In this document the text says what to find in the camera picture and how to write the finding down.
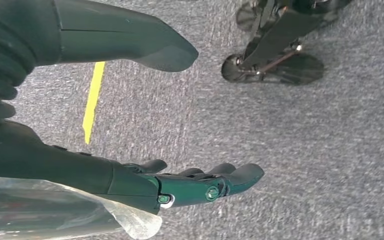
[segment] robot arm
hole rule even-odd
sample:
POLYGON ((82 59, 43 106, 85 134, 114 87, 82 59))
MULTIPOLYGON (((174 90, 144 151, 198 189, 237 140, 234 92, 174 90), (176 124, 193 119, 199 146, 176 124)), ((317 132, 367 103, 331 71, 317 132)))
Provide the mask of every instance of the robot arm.
POLYGON ((122 164, 44 144, 28 126, 6 120, 37 66, 128 59, 180 72, 197 50, 156 17, 87 0, 0 0, 0 177, 64 184, 156 214, 160 207, 208 203, 241 193, 264 175, 255 164, 222 164, 157 174, 167 165, 122 164))

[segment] clear plastic sheet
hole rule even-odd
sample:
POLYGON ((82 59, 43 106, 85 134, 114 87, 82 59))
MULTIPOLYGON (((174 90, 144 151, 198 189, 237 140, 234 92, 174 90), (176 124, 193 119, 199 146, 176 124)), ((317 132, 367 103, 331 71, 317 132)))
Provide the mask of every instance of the clear plastic sheet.
POLYGON ((62 184, 0 177, 0 240, 65 240, 118 231, 154 236, 154 214, 62 184))

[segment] yellow tape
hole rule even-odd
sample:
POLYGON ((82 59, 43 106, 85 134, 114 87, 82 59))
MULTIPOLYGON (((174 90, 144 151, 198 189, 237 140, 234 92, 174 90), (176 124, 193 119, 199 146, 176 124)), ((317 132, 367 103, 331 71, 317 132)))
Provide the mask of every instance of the yellow tape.
POLYGON ((86 110, 84 112, 83 118, 84 141, 86 142, 86 144, 89 144, 91 142, 92 128, 94 126, 95 121, 95 108, 98 104, 104 69, 104 61, 95 63, 93 77, 90 83, 89 96, 87 98, 86 110))

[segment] wheel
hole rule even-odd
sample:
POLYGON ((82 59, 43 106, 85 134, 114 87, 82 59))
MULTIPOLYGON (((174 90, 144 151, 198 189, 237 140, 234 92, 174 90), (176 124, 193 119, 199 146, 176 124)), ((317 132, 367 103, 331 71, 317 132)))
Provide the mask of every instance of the wheel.
POLYGON ((247 78, 247 74, 241 72, 238 67, 239 60, 241 59, 240 54, 232 54, 224 61, 221 66, 221 75, 229 82, 241 82, 247 78))
POLYGON ((353 0, 312 0, 315 5, 311 11, 318 14, 325 14, 324 20, 319 28, 330 26, 338 20, 338 12, 350 4, 353 0))
POLYGON ((251 32, 257 19, 257 0, 244 3, 236 12, 237 27, 244 32, 251 32))
POLYGON ((323 78, 324 71, 323 62, 312 55, 298 53, 267 71, 267 75, 275 76, 283 84, 306 85, 323 78))

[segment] bolt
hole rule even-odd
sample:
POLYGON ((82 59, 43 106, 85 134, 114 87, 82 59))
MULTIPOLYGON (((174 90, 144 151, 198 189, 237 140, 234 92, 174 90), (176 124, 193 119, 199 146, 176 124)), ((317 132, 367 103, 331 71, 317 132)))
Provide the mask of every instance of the bolt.
POLYGON ((168 204, 170 202, 170 197, 166 195, 159 195, 158 196, 158 202, 160 204, 168 204))
POLYGON ((219 197, 219 189, 215 186, 209 187, 208 190, 206 191, 205 198, 208 201, 212 202, 216 200, 218 197, 219 197))

